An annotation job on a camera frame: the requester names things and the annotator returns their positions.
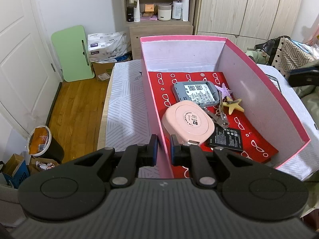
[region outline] open box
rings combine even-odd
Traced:
[[[245,115],[279,153],[279,168],[299,153],[310,138],[289,103],[263,71],[229,39],[214,36],[141,38],[142,76],[150,132],[159,137],[157,166],[162,178],[173,172],[148,72],[223,72],[229,88],[242,98]]]

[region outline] gray ribbed surface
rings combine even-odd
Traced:
[[[198,189],[189,179],[137,179],[130,188],[112,190],[88,216],[61,224],[28,219],[12,233],[17,239],[309,239],[314,234],[298,219],[246,220],[226,208],[215,191]]]

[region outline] trash can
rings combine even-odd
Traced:
[[[41,152],[39,152],[39,153],[33,154],[33,156],[34,157],[47,158],[47,159],[53,159],[53,160],[57,161],[58,164],[61,164],[61,162],[62,162],[62,160],[64,158],[64,150],[63,150],[63,148],[54,139],[50,129],[47,126],[38,126],[36,128],[39,128],[39,127],[45,127],[47,129],[48,135],[49,135],[49,139],[48,139],[47,143],[45,144],[44,149]],[[33,131],[30,133],[30,136],[28,138],[28,142],[27,142],[28,152],[30,151],[29,146],[30,146],[30,143],[32,141],[34,131],[35,131],[35,129],[33,129]]]

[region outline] trash bin rim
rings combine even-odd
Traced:
[[[35,127],[35,128],[31,131],[31,133],[30,133],[30,135],[29,135],[29,137],[28,137],[28,141],[27,141],[28,153],[30,152],[30,148],[29,148],[30,139],[31,139],[33,133],[35,132],[35,129],[38,128],[38,127],[45,127],[45,128],[47,129],[47,131],[49,132],[49,141],[47,142],[47,144],[45,145],[45,148],[44,148],[41,152],[32,155],[32,156],[36,156],[36,157],[43,155],[43,154],[47,151],[47,149],[49,148],[49,146],[50,146],[50,144],[51,144],[51,140],[52,140],[51,131],[50,131],[50,129],[49,129],[47,126],[40,125],[40,126]]]

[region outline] circular label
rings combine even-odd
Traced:
[[[199,127],[201,124],[200,118],[194,112],[185,112],[184,120],[188,125],[192,127]]]

